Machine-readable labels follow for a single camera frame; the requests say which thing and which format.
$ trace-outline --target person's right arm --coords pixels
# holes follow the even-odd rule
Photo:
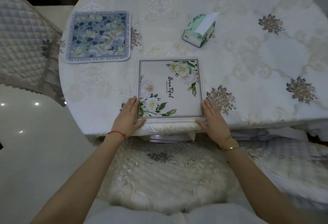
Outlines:
[[[297,209],[249,159],[246,152],[241,148],[228,149],[238,146],[238,142],[231,138],[227,123],[213,103],[205,100],[202,107],[207,124],[200,120],[196,120],[196,123],[224,151],[229,166],[256,215],[269,224],[305,223]]]

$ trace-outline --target floor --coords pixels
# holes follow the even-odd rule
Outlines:
[[[63,30],[73,6],[36,6]],[[95,150],[67,107],[0,85],[1,223],[30,223]]]

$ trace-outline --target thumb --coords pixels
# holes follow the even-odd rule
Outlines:
[[[201,120],[195,120],[195,122],[204,130],[204,131],[208,131],[208,126]]]
[[[143,118],[142,120],[139,120],[135,125],[134,125],[134,129],[137,130],[140,127],[143,126],[143,124],[147,121],[147,119]]]

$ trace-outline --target oval table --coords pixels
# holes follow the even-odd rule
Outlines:
[[[70,20],[60,43],[63,93],[84,134],[111,129],[133,96],[137,60],[198,57],[202,96],[231,128],[298,125],[328,141],[328,19],[312,0],[79,0],[72,14],[109,10],[132,15],[129,60],[65,63]],[[182,40],[195,16],[214,11],[220,15],[202,48]],[[194,122],[165,121],[134,135],[199,130]]]

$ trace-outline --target red string bracelet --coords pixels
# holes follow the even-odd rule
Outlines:
[[[109,133],[107,133],[107,135],[110,134],[110,133],[112,133],[112,132],[118,132],[119,134],[121,134],[121,135],[125,138],[125,134],[123,134],[123,133],[120,132],[120,131],[110,131]]]

